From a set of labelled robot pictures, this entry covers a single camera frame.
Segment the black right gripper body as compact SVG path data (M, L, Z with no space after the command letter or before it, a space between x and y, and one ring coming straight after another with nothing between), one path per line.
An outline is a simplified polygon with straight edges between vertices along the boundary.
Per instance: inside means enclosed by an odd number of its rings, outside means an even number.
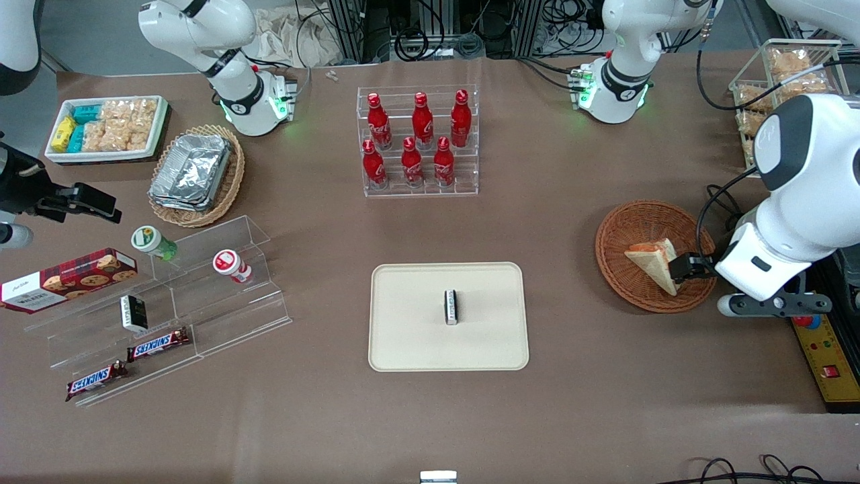
M30 210L52 191L45 165L6 144L1 145L1 210L21 214Z

